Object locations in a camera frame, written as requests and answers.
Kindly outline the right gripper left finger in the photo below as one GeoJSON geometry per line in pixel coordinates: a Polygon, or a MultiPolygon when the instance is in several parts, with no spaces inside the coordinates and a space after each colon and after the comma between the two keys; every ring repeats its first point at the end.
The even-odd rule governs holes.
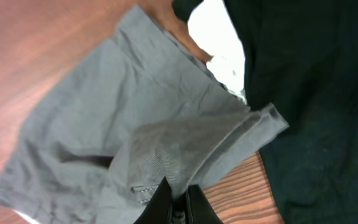
{"type": "Polygon", "coordinates": [[[171,224],[172,211],[172,190],[164,177],[134,224],[171,224]]]}

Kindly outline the grey shorts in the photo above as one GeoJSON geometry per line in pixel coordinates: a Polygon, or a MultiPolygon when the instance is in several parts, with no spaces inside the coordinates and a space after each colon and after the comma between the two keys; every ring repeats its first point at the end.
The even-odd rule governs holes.
{"type": "Polygon", "coordinates": [[[24,121],[0,174],[0,205],[39,223],[133,223],[166,179],[207,188],[286,129],[259,111],[140,6],[24,121]]]}

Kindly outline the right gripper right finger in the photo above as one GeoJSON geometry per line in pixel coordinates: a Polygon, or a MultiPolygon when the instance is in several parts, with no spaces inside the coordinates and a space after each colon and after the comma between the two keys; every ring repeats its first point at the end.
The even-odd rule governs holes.
{"type": "Polygon", "coordinates": [[[191,185],[185,193],[186,224],[223,224],[199,185],[191,185]]]}

